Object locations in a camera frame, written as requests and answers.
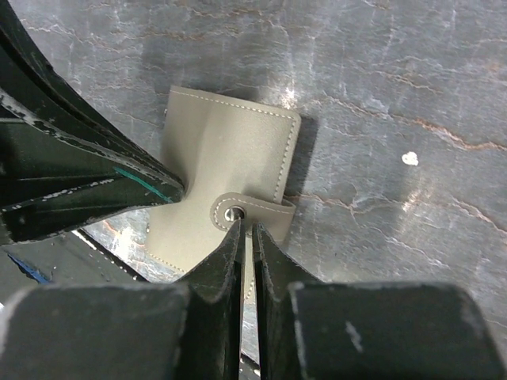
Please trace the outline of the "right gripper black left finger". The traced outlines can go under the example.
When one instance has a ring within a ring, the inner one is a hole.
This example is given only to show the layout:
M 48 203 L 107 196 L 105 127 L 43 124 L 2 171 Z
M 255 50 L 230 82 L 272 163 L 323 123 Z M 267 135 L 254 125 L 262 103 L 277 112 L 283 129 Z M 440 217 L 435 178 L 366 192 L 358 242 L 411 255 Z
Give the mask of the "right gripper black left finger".
M 237 379 L 241 354 L 245 221 L 233 222 L 219 246 L 179 283 L 189 289 L 176 379 Z

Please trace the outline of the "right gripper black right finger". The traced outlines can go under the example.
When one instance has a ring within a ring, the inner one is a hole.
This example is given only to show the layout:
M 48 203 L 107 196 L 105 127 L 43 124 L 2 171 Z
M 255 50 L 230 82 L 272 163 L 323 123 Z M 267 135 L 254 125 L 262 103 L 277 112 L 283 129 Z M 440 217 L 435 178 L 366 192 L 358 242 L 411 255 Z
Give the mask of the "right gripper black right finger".
M 317 278 L 284 253 L 260 222 L 252 226 L 262 379 L 300 379 L 290 283 Z

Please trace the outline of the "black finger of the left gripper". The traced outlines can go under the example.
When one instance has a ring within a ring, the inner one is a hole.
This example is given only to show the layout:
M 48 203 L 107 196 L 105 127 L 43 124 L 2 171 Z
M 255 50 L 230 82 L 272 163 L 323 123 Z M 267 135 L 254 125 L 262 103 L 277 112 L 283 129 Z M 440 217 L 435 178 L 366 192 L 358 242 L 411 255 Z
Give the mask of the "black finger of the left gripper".
M 119 132 L 101 146 L 1 92 L 1 242 L 52 238 L 138 208 L 181 201 L 184 186 Z
M 1 2 L 1 69 L 3 104 L 31 118 L 34 127 L 141 173 L 171 175 L 54 71 L 7 1 Z

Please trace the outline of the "grey card holder wallet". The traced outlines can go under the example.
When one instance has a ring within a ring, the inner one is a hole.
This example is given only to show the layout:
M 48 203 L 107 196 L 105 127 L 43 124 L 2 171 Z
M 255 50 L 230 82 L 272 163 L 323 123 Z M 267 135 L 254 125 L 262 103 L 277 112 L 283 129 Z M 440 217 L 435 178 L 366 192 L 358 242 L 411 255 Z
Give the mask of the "grey card holder wallet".
M 150 209 L 145 250 L 179 273 L 223 240 L 232 211 L 261 222 L 277 242 L 295 206 L 284 190 L 301 126 L 297 112 L 203 90 L 170 90 L 161 161 L 177 175 L 181 201 Z

